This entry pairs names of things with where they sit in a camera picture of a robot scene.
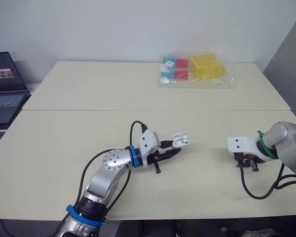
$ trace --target yellow block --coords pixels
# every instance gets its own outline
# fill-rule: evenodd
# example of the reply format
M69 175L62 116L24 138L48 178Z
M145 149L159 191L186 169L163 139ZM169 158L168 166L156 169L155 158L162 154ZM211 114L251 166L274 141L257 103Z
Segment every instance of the yellow block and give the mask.
M190 56L189 73L196 80L219 78L226 69L222 63L217 63L213 54Z

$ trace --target laptop screen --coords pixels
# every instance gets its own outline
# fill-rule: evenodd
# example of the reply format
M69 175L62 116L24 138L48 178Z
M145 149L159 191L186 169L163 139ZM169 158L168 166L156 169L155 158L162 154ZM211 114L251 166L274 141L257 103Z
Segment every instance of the laptop screen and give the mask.
M0 53L0 93L25 92L26 88L8 52Z

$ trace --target black cable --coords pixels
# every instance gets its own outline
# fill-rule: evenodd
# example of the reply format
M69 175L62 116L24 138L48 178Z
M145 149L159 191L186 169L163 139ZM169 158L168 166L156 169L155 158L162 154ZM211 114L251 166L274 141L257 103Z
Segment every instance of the black cable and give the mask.
M105 216L107 215L107 213L111 210L111 208L114 206L114 204L117 202L117 200L119 199L119 197L120 197L120 196L122 195L122 193L124 192L124 190L125 190L125 188L126 188L126 186L127 186L127 184L128 184L128 181L129 181L129 179L130 179L130 174L131 174L131 171L129 170L129 171L128 171L128 175L127 175L127 179L126 179L126 182L125 182L123 188L121 189L121 191L119 192L119 194L116 196L116 198L114 199L114 201L112 202L112 204L106 209L106 211L105 211L103 217L105 217Z
M13 234L11 234L7 229L6 227L4 226L4 223L3 223L3 219L0 219L0 222L1 222L1 225L2 225L2 228L4 229L5 233L11 237L16 237L14 236Z
M292 185L292 184L296 184L296 181L289 181L289 182L287 182L285 184L277 186L275 189L282 189L282 188L287 187L288 185Z
M0 219L0 221L1 221L1 225L2 225L2 228L4 229L4 231L5 231L9 236L11 236L11 237L16 237L16 236L14 236L13 234L10 234L10 232L5 228L5 226L4 226L4 224L3 224L3 220Z
M53 237L55 237L57 235L57 233L59 232L60 228L62 227L63 223L66 221L66 219L69 217L70 213L68 212L65 217L61 220L61 222L59 223L59 225L57 226L57 228L55 229L55 232L53 233Z
M245 191L247 192L247 194L250 196L250 197L252 197L252 198L254 198L254 199L265 199L265 198L267 198L268 196L270 196L270 194L273 192L273 190L275 189L275 186L276 186L276 182L274 182L273 183L273 185L271 186L271 188L267 191L267 193L265 194L265 195L263 195L263 196L260 196L260 197L258 197L258 196L255 196L255 195L253 195L249 190L248 190L248 188L247 188L247 186L246 186L246 183L245 183L245 177L244 177L244 173L243 173L243 167L242 167L242 165L241 164L239 164L239 167L240 167L240 172L241 172L241 182L242 182L242 186L243 186L243 188L245 189Z
M287 183L284 183L284 184L278 186L279 182L282 181L282 180L284 180L284 179L286 179L286 178L296 178L296 175L294 175L294 174L287 174L287 175L282 176L282 174L283 174L283 170L284 170L284 167L285 167L285 165L282 163L282 166L281 166L280 172L279 172L279 174L278 174L278 176L277 176L277 179L276 179L275 182L272 184L271 188L267 191L267 193L266 193L265 195L258 197L258 196L253 195L253 194L248 190L248 188L247 188L247 186L246 186L246 183L245 183L245 178L244 178L244 172L243 172L242 164L239 164L239 167L240 167L240 172L241 172L241 182L242 182L242 186L243 186L243 188L245 189L245 191L247 192L247 194L248 194L249 196L251 196L252 198L254 198L254 199L265 199L265 198L267 198L268 196L270 196L270 194L273 192L274 189L279 190L279 189L282 189L282 188L284 188L284 187L286 187L286 186L288 186L288 185L296 184L296 181L289 181L289 182L287 182Z
M146 131L147 130L147 126L141 122L141 121L134 121L131 125L131 128L130 128L130 134L129 134L129 145L132 144L132 136L133 136L133 128L134 128L134 125L139 123L142 127L142 132ZM111 151L112 149L109 149L109 150L105 150L105 151L102 151L100 153L98 153L96 156L94 156L90 161L89 163L85 166L83 172L82 172L82 176L81 176L81 180L80 180L80 185L79 185L79 191L78 191L78 195L77 195L77 198L76 198L76 201L74 203L74 208L77 206L77 204L79 203L79 200L80 200L80 196L81 196L81 192L82 192L82 186L83 186L83 180L84 180L84 175L88 169L88 167L90 166L90 164L100 155L102 155L103 153L106 153L106 152L109 152ZM116 198L114 199L114 201L111 203L111 205L105 210L105 213L102 217L103 220L105 220L105 216L107 215L107 213L111 210L111 208L114 206L114 204L117 202L117 200L119 199L119 197L122 195L122 193L124 192L124 190L126 189L126 186L129 182L129 179L130 179L130 174L131 174L131 171L129 170L128 171L128 175L127 175L127 179L126 179L126 182L123 186L123 188L121 189L121 191L119 192L119 194L116 196ZM69 216L69 213L66 214L66 216L63 218L63 220L60 222L60 224L58 225L57 229L55 230L55 233L53 234L53 236L55 237L56 234L58 233L59 229L61 228L61 226L63 225L64 221L67 219L67 217ZM97 233L96 233L96 237L99 236L99 233L100 233L100 227L97 228Z
M282 177L282 174L283 174L284 168L285 168L285 165L284 165L284 163L282 163L281 168L280 168L280 172L278 173L278 175L277 175L277 179L276 179L276 180L278 180L279 178Z
M134 121L134 122L132 123L132 125L130 126L129 145L132 144L133 128L134 128L134 125L137 124L137 123L139 123L139 124L142 126L142 132L143 132L143 133L147 130L147 126L146 126L143 122L141 122L141 121L139 121L139 120Z
M100 153L98 153L97 155L95 155L89 162L88 164L84 167L84 170L82 172L82 175L81 175L81 179L80 179L80 184L79 184L79 191L78 191L78 195L77 195L77 198L75 200L75 203L74 203L74 208L77 206L79 200L80 200L80 197L81 197L81 192L82 192L82 186L83 186L83 180L84 180L84 175L88 169L88 167L90 166L90 164L97 158L99 157L100 155L106 153L106 152L109 152L111 151L112 149L108 149L108 150L105 150L105 151L102 151ZM59 223L59 225L57 226L54 234L52 235L53 237L55 237L58 233L58 231L60 230L61 226L63 225L63 223L65 222L65 220L68 218L69 216L69 212L65 215L65 217L61 220L61 222Z
M96 156L94 156L89 162L88 164L85 166L83 172L82 172L82 175L81 175L81 179L80 179L80 185L79 185L79 192L78 192L78 196L77 196L77 199L75 200L75 203L74 203L74 208L77 206L79 200L80 200L80 196L81 196L81 192L82 192L82 186L83 186L83 180L84 180L84 175L88 169L88 167L90 166L90 164L97 158L99 157L100 155L106 153L106 152L109 152L111 151L112 149L107 149L105 151L102 151L100 153L98 153Z
M133 137L133 128L134 128L134 125L135 124L140 124L142 126L142 132L144 132L145 130L147 130L147 126L139 121L139 120L136 120L132 123L132 125L130 126L130 133L129 133L129 145L132 144L132 137ZM130 175L131 175L131 171L129 170L128 171L128 175L127 175L127 179L126 179L126 182L123 186L123 188L121 189L121 191L119 192L119 194L116 196L116 198L114 199L114 201L111 203L111 205L106 209L104 215L103 215L103 219L105 219L105 216L107 215L107 213L111 210L111 208L114 206L114 204L117 202L117 200L119 199L119 197L122 195L122 193L124 192L128 182L129 182L129 179L130 179Z

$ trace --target white wall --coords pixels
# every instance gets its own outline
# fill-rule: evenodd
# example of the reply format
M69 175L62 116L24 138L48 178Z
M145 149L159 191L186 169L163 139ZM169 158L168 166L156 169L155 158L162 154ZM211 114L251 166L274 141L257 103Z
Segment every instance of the white wall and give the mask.
M0 0L0 51L27 82L58 60L158 61L181 49L263 70L296 20L296 0Z

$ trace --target blue strap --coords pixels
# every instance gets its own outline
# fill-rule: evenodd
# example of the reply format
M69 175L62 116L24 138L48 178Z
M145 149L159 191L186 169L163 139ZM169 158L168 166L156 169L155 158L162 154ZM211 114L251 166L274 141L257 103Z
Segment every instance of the blue strap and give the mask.
M130 151L132 153L132 156L133 156L133 160L134 160L134 166L137 167L140 165L139 163L139 160L137 159L137 154L136 154L136 151L135 151L135 148L133 145L130 145Z
M72 205L68 205L66 208L66 211L68 211L71 214L71 216L73 218L75 218L77 221L80 221L80 222L85 223L87 225L90 225L90 226L101 226L102 225L102 222L100 222L100 221L91 221L89 219L83 218L82 216L79 216L74 211L74 207Z

